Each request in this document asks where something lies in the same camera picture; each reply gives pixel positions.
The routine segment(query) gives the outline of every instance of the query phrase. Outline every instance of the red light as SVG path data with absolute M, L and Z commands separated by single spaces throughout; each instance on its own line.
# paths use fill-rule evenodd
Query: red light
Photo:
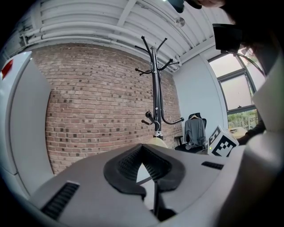
M 11 61 L 9 61 L 4 68 L 2 69 L 2 80 L 5 78 L 5 76 L 8 74 L 8 72 L 10 71 L 10 69 L 12 68 L 13 65 L 13 59 Z

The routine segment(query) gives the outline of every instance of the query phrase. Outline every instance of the black vent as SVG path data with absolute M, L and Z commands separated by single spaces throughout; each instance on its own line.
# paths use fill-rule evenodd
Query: black vent
M 210 167 L 210 168 L 219 169 L 219 170 L 223 169 L 223 167 L 224 167 L 224 165 L 222 165 L 222 164 L 217 164 L 217 163 L 208 162 L 208 161 L 203 162 L 201 165 L 207 166 L 207 167 Z
M 66 183 L 41 211 L 52 219 L 57 220 L 78 188 L 78 184 Z

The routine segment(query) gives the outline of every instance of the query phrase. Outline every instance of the desk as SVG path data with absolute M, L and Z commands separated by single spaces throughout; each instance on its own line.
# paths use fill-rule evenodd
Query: desk
M 232 130 L 236 129 L 235 133 L 231 133 L 236 139 L 239 139 L 241 137 L 243 137 L 247 130 L 245 130 L 244 128 L 242 127 L 236 127 L 236 128 L 231 128 L 229 129 L 229 132 L 231 132 Z

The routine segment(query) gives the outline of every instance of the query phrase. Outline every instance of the window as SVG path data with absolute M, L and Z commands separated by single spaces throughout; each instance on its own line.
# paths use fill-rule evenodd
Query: window
M 241 49 L 239 53 L 260 66 L 250 49 Z M 252 96 L 262 86 L 265 77 L 249 61 L 240 56 L 220 55 L 209 60 L 209 63 L 225 98 L 229 129 L 240 138 L 258 123 Z

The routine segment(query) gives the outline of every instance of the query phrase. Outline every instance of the office chair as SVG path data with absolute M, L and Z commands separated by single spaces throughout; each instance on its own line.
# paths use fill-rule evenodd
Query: office chair
M 192 118 L 192 116 L 194 116 L 194 115 L 196 115 L 196 117 L 198 117 L 198 118 L 202 118 L 200 113 L 193 113 L 188 117 L 188 119 Z M 205 118 L 202 118 L 202 120 L 203 120 L 203 123 L 204 123 L 204 128 L 206 129 L 207 120 Z M 186 144 L 189 143 L 190 137 L 188 135 L 186 136 L 186 144 L 182 144 L 181 138 L 183 138 L 183 136 L 175 137 L 175 139 L 178 139 L 179 144 L 180 144 L 179 146 L 175 147 L 175 150 L 185 151 L 185 152 L 189 152 L 189 153 L 197 153 L 197 152 L 203 150 L 203 146 L 195 147 L 195 148 L 191 148 L 190 150 L 187 150 L 185 147 L 186 147 Z

